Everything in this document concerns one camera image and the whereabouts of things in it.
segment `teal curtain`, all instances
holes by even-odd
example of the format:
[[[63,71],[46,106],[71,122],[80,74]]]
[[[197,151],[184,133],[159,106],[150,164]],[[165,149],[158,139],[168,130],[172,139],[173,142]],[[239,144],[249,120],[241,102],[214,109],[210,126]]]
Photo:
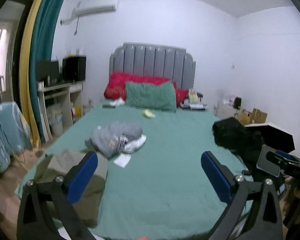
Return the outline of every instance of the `teal curtain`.
[[[57,20],[63,0],[42,0],[34,23],[29,58],[29,92],[34,118],[41,142],[45,141],[37,98],[35,63],[39,60],[51,60],[52,45]]]

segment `green pillow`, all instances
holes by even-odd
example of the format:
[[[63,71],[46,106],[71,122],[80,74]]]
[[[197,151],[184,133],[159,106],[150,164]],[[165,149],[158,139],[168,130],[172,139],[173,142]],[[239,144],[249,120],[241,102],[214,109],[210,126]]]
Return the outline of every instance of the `green pillow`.
[[[155,86],[147,83],[126,82],[126,105],[176,111],[176,91],[171,82]]]

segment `desk drawer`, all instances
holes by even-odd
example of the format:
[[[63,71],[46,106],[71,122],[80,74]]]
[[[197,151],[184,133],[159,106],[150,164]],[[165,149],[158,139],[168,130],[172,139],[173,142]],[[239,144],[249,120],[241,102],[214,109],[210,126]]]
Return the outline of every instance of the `desk drawer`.
[[[70,93],[81,91],[81,90],[82,90],[82,84],[70,86]]]

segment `trash can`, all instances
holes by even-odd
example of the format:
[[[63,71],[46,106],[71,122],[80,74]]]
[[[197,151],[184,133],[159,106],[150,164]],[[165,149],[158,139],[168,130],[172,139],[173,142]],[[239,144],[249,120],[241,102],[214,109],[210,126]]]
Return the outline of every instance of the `trash can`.
[[[55,136],[61,136],[63,134],[62,115],[56,115],[49,122],[51,125],[52,133]]]

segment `red pillow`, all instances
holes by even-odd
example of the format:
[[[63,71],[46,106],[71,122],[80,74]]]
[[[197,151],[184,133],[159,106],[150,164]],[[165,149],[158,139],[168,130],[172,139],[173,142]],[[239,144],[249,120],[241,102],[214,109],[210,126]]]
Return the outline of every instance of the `red pillow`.
[[[177,89],[176,90],[177,106],[180,106],[180,103],[187,98],[188,92],[189,92],[188,89]]]
[[[138,76],[122,72],[114,72],[110,76],[109,83],[104,92],[105,98],[116,100],[121,97],[126,100],[126,86],[125,82],[132,81],[135,83],[149,83],[154,85],[161,85],[165,82],[171,81],[169,78],[161,77],[148,77],[148,76]],[[174,89],[177,89],[177,84],[173,83]]]

